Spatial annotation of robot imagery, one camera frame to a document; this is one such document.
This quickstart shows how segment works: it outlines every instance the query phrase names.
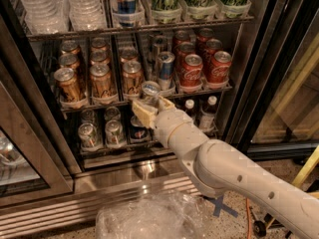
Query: robotic arm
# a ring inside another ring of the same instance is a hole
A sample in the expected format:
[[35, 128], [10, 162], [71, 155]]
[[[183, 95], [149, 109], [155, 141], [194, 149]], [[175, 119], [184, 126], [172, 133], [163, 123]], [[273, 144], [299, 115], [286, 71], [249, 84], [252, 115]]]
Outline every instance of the robotic arm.
[[316, 198], [267, 172], [231, 145], [209, 139], [181, 110], [160, 112], [152, 127], [156, 138], [174, 152], [202, 195], [218, 197], [226, 190], [237, 191], [264, 207], [300, 238], [319, 238]]

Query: clear plastic bottle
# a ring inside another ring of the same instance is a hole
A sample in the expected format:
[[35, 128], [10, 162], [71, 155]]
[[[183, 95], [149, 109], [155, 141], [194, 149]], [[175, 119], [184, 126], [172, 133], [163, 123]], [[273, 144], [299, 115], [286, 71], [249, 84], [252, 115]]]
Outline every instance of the clear plastic bottle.
[[213, 121], [217, 112], [217, 97], [210, 96], [200, 108], [199, 129], [203, 132], [213, 130]]
[[196, 120], [196, 109], [194, 100], [186, 100], [184, 105], [184, 111], [190, 116], [195, 123]]

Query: speckled floor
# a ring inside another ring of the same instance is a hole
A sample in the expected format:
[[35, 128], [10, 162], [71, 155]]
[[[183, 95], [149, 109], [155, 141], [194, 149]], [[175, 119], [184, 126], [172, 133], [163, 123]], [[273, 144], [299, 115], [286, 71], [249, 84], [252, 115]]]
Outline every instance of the speckled floor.
[[[259, 162], [269, 172], [275, 174], [281, 179], [291, 182], [297, 175], [301, 166], [296, 165], [292, 160], [277, 160]], [[303, 184], [303, 190], [306, 190], [311, 183], [319, 178], [319, 168], [310, 174], [306, 182]], [[249, 204], [257, 217], [262, 220], [265, 212], [258, 205], [249, 200]], [[229, 191], [223, 197], [214, 200], [213, 202], [207, 201], [208, 212], [211, 213], [207, 220], [206, 238], [207, 239], [238, 239], [247, 238], [248, 219], [246, 212], [246, 198], [236, 192]], [[267, 230], [266, 239], [280, 239], [285, 238], [288, 231], [281, 228], [272, 228]], [[59, 228], [52, 231], [42, 232], [35, 235], [19, 237], [19, 239], [26, 238], [48, 238], [48, 239], [90, 239], [95, 238], [95, 222], [85, 224], [78, 224], [68, 227]], [[289, 238], [296, 239], [297, 237], [291, 235]]]

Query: refrigerator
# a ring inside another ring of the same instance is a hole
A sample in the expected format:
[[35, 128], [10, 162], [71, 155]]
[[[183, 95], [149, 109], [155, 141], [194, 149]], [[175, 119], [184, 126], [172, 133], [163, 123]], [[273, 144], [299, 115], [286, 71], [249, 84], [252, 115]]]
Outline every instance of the refrigerator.
[[[154, 138], [137, 140], [131, 100], [125, 93], [120, 54], [139, 51], [146, 80], [150, 36], [168, 39], [175, 31], [209, 28], [232, 57], [229, 81], [219, 89], [202, 86], [186, 93], [174, 78], [165, 96], [179, 108], [187, 99], [196, 106], [216, 96], [215, 130], [222, 139], [253, 160], [309, 156], [318, 134], [318, 0], [249, 0], [238, 18], [189, 20], [180, 5], [178, 20], [156, 23], [148, 0], [141, 0], [136, 25], [119, 23], [114, 0], [101, 0], [103, 29], [38, 34], [27, 24], [21, 0], [0, 0], [0, 237], [12, 238], [94, 220], [102, 206], [128, 203], [158, 192], [200, 194], [183, 173], [173, 153]], [[116, 93], [108, 103], [95, 102], [90, 91], [90, 46], [107, 40]], [[86, 103], [68, 107], [53, 78], [61, 43], [75, 40], [86, 63]], [[105, 110], [121, 113], [125, 144], [107, 145]], [[102, 146], [81, 147], [78, 129], [83, 111], [95, 111]]]

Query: red can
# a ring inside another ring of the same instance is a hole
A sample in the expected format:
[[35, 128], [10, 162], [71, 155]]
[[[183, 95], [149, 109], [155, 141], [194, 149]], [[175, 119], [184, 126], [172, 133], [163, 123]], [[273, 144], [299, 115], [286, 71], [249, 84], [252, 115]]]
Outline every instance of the red can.
[[190, 36], [187, 31], [178, 30], [174, 32], [171, 40], [171, 50], [173, 51], [177, 45], [185, 42], [190, 42]]
[[212, 56], [222, 50], [222, 43], [214, 38], [209, 39], [203, 49], [202, 52], [202, 63], [203, 63], [203, 69], [202, 71], [204, 72], [205, 75], [209, 74], [209, 65]]
[[185, 57], [190, 54], [195, 54], [195, 45], [190, 42], [185, 42], [177, 45], [173, 51], [175, 54], [174, 67], [178, 74], [181, 72], [181, 64]]
[[209, 72], [206, 75], [207, 81], [212, 84], [225, 83], [230, 66], [231, 55], [223, 51], [216, 52], [211, 58]]
[[213, 31], [210, 28], [201, 28], [196, 33], [196, 53], [202, 56], [202, 52], [204, 50], [204, 46], [206, 42], [213, 38]]
[[180, 84], [184, 87], [198, 86], [200, 84], [201, 70], [201, 57], [196, 54], [187, 55], [181, 64]]

